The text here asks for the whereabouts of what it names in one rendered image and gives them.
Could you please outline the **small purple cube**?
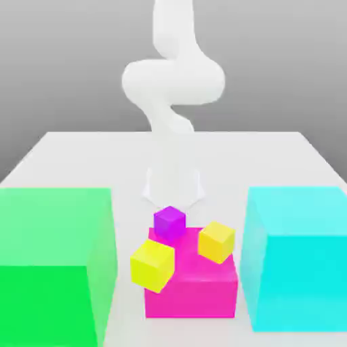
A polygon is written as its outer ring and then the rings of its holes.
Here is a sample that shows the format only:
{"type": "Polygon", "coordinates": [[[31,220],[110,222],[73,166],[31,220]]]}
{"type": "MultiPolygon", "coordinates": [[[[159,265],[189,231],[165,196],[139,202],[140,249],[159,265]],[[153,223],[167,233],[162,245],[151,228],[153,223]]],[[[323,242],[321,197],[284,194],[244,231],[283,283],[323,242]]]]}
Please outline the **small purple cube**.
{"type": "Polygon", "coordinates": [[[172,206],[154,213],[154,232],[169,241],[183,236],[186,232],[186,214],[172,206]]]}

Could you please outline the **small golden yellow cube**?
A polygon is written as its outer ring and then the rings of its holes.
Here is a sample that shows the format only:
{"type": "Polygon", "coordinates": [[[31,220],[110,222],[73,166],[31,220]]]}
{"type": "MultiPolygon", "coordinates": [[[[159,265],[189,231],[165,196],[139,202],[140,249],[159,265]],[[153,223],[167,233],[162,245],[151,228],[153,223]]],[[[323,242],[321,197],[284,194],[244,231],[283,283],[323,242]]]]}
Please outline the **small golden yellow cube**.
{"type": "Polygon", "coordinates": [[[199,232],[198,254],[222,264],[234,250],[235,229],[219,222],[210,222],[199,232]]]}

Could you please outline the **small lemon yellow cube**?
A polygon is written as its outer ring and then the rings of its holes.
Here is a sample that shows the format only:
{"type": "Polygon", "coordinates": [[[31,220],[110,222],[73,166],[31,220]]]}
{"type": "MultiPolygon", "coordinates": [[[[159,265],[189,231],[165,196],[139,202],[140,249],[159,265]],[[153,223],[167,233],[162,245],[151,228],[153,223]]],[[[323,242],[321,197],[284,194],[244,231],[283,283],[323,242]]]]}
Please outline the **small lemon yellow cube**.
{"type": "Polygon", "coordinates": [[[151,239],[130,257],[131,281],[160,293],[175,272],[175,249],[151,239]]]}

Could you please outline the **large magenta box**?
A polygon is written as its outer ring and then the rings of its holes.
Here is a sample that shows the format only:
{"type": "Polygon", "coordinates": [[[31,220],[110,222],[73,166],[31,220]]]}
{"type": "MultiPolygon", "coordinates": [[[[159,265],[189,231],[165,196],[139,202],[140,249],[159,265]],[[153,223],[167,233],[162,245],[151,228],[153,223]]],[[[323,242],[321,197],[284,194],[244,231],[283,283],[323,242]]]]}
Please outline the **large magenta box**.
{"type": "Polygon", "coordinates": [[[239,279],[232,256],[216,264],[198,254],[200,228],[168,242],[153,228],[148,238],[175,249],[175,272],[160,293],[144,290],[146,318],[234,318],[239,279]]]}

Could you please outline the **large green box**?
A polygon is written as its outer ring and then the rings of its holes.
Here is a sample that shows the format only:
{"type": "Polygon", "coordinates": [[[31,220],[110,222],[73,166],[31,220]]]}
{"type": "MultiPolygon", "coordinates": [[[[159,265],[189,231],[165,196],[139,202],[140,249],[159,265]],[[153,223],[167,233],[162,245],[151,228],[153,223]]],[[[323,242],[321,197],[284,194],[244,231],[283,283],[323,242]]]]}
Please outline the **large green box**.
{"type": "Polygon", "coordinates": [[[107,188],[0,188],[0,347],[104,347],[117,279],[107,188]]]}

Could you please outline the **large cyan box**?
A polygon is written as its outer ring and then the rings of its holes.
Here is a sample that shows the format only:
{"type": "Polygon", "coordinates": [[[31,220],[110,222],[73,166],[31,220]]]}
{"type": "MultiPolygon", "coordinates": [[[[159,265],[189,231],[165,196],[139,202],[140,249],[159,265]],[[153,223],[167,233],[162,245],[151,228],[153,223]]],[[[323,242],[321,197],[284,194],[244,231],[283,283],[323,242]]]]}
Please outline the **large cyan box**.
{"type": "Polygon", "coordinates": [[[240,278],[257,332],[347,332],[347,194],[252,186],[240,278]]]}

